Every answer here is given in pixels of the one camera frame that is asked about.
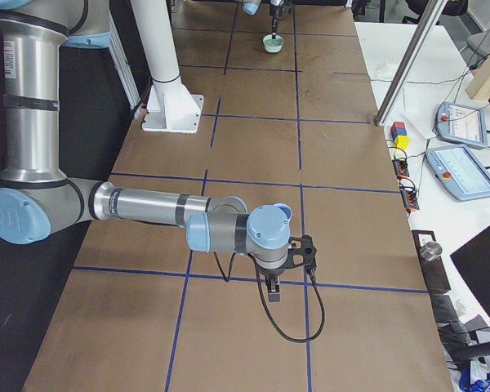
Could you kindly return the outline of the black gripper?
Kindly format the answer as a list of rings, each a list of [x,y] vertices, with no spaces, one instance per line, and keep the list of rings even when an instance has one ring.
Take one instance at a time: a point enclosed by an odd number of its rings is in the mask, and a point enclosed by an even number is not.
[[[276,39],[278,37],[278,22],[283,19],[284,5],[269,5],[269,15],[272,18],[272,31],[271,38]]]
[[[285,270],[285,261],[266,262],[256,261],[256,279],[266,278],[269,302],[280,302],[280,288],[278,276]]]

